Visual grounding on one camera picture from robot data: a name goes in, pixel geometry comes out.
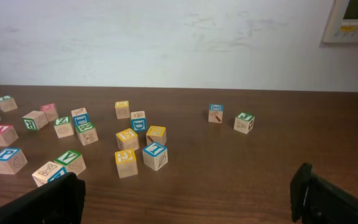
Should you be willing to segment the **green R block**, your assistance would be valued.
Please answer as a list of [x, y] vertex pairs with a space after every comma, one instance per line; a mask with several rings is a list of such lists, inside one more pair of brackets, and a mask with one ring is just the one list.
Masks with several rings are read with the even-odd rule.
[[95, 125], [92, 122], [77, 126], [76, 131], [80, 142], [84, 146], [99, 140]]

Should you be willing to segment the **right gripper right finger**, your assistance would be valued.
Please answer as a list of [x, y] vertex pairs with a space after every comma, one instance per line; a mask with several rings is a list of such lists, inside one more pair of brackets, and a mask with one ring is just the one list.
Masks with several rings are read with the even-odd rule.
[[358, 224], [358, 198], [312, 172], [304, 163], [290, 182], [293, 223]]

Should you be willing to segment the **red A block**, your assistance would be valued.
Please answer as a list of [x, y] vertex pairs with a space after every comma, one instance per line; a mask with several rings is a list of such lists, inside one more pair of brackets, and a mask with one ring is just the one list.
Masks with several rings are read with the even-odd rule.
[[13, 125], [0, 125], [0, 147], [9, 146], [18, 138]]

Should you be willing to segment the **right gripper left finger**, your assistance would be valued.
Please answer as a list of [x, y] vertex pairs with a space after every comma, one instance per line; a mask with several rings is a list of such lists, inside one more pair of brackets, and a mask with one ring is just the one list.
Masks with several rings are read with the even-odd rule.
[[85, 181], [69, 172], [0, 207], [0, 223], [80, 223]]

